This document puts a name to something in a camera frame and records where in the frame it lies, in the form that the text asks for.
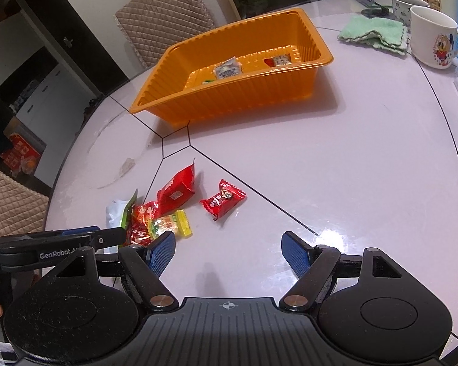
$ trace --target green cloth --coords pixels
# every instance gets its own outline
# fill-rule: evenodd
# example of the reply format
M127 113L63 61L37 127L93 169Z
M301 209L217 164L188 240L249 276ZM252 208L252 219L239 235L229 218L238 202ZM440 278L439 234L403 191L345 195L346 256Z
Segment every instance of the green cloth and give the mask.
M386 18L353 16L337 37L345 42L371 45L400 55L405 55L407 50L407 27Z

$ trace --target white mug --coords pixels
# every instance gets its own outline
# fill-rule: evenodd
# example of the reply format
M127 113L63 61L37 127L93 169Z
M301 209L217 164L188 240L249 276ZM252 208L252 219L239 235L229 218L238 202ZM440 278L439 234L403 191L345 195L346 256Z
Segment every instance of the white mug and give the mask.
M458 50L458 23L427 7L412 7L411 50L416 58L436 69L447 69Z
M411 8L416 5L419 7L429 6L424 0L392 0L395 17L407 27L411 25Z

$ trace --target orange plastic basket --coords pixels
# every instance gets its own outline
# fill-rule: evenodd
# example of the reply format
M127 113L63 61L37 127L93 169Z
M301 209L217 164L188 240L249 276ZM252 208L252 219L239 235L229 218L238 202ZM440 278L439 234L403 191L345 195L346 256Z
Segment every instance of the orange plastic basket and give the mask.
M289 54L292 64L263 60ZM215 80L214 68L236 56L242 74ZM150 74L132 114L148 110L173 127L311 95L318 67L333 56L302 9L231 23L169 47Z

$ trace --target quilted chair cover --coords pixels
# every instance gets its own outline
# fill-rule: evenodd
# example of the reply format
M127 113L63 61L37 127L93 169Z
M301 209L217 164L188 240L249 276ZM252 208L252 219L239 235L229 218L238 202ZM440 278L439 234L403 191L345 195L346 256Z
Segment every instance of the quilted chair cover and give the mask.
M215 27L202 0L131 0L115 18L144 67L169 46Z
M42 231L48 198L0 172L0 237Z

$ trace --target table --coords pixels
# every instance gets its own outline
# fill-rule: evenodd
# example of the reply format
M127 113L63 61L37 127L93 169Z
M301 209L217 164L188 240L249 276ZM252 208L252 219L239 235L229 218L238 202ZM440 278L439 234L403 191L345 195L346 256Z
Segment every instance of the table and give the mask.
M161 276L178 299L278 301L296 281L280 251L287 230L349 254L374 246L449 308L446 354L458 345L454 68L339 42L362 9L353 0L301 7L335 58L319 70L311 99L173 132L148 112L127 111L148 70L106 97L83 128L57 178L46 229L104 228L113 199L138 188L140 201L152 200L195 159L197 192L184 206L193 236L177 242ZM221 178L248 197L214 222L198 200L215 194Z

